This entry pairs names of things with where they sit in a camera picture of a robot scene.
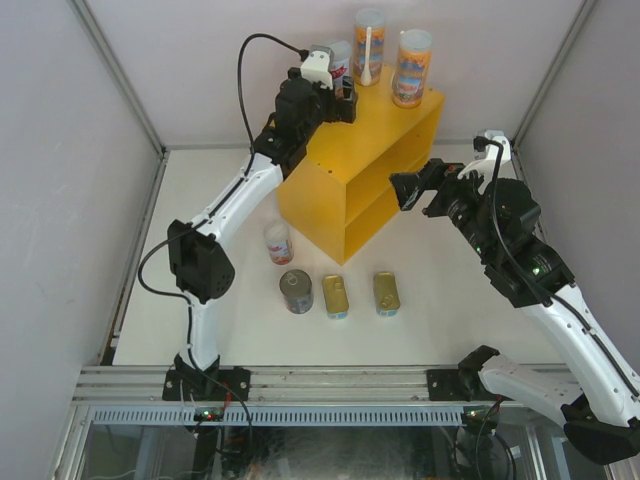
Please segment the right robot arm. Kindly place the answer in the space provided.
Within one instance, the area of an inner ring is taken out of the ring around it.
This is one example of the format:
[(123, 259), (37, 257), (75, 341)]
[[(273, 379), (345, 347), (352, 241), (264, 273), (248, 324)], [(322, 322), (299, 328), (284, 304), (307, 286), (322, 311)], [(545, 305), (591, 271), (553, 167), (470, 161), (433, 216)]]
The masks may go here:
[(482, 345), (459, 362), (456, 393), (467, 401), (491, 394), (523, 404), (599, 465), (638, 455), (639, 376), (591, 314), (566, 263), (534, 235), (541, 209), (525, 183), (499, 174), (485, 179), (438, 158), (417, 172), (394, 173), (390, 182), (403, 211), (434, 192), (423, 214), (451, 220), (491, 286), (538, 325), (575, 379), (545, 376)]

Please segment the small red-white can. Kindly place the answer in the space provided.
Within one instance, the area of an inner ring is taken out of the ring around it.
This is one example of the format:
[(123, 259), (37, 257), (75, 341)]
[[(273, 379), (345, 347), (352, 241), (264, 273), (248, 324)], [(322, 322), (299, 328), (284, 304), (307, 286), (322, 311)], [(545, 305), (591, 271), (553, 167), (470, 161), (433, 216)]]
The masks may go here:
[(332, 76), (335, 95), (342, 98), (344, 96), (344, 77), (350, 75), (352, 47), (345, 40), (330, 41), (327, 47), (333, 52), (329, 72)]
[(272, 221), (263, 234), (271, 261), (276, 265), (288, 264), (294, 254), (287, 224), (281, 220)]

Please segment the round tomato tin can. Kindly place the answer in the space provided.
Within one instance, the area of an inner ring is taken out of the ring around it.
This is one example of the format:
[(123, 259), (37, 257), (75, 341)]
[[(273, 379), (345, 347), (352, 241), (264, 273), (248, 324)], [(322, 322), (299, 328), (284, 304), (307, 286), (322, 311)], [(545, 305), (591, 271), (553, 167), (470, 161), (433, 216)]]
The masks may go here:
[(287, 309), (293, 314), (304, 314), (313, 306), (312, 280), (301, 269), (286, 271), (279, 280), (279, 288)]

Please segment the tall can with white spoon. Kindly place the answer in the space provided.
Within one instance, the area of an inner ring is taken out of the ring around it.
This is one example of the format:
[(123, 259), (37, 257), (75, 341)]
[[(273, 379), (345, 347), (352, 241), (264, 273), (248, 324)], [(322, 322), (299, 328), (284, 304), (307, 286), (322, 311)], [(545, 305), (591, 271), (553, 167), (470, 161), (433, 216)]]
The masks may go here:
[(379, 82), (386, 35), (386, 17), (382, 10), (359, 10), (354, 21), (352, 69), (356, 82), (373, 86)]

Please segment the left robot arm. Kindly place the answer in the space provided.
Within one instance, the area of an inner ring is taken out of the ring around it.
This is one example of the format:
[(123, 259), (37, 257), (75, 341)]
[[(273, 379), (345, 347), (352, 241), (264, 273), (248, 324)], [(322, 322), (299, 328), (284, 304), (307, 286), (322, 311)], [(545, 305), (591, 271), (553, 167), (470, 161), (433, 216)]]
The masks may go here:
[(306, 156), (307, 145), (323, 123), (353, 123), (358, 95), (354, 80), (342, 80), (341, 93), (292, 68), (280, 85), (275, 110), (253, 140), (248, 163), (223, 192), (191, 221), (168, 227), (171, 273), (187, 302), (186, 344), (168, 378), (196, 399), (224, 389), (216, 309), (230, 289), (235, 269), (226, 249), (239, 227), (262, 200), (282, 184)]

